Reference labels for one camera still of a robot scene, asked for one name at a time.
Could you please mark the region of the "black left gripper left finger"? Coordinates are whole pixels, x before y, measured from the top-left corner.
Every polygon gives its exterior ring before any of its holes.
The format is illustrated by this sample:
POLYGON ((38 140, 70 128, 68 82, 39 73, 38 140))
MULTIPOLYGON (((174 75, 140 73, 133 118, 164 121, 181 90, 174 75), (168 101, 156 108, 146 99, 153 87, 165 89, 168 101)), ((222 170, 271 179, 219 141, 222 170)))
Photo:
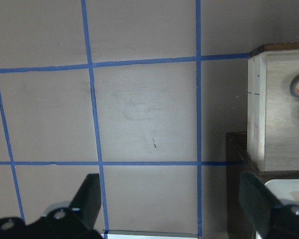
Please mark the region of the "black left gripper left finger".
POLYGON ((88 174, 71 201, 69 208, 85 227, 94 228, 101 207, 101 186, 99 174, 88 174))

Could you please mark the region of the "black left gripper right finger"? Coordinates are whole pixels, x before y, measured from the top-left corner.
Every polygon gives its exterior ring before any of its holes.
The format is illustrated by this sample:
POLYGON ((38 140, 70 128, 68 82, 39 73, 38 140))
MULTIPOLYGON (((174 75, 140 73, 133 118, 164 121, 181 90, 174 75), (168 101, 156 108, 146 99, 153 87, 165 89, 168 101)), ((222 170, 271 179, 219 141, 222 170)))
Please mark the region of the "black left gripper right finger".
POLYGON ((299 239, 299 202, 277 198, 252 173, 240 176, 239 202, 263 239, 299 239))

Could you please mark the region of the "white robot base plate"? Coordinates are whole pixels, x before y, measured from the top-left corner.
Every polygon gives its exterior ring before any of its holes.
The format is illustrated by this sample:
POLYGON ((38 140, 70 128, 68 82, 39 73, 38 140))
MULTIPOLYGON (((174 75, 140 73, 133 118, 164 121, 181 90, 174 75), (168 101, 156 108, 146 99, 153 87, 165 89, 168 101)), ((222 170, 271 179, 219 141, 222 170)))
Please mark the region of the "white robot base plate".
POLYGON ((197 235, 182 233, 163 232, 140 232, 140 231, 114 231, 103 230, 101 236, 104 239, 197 239, 197 235))

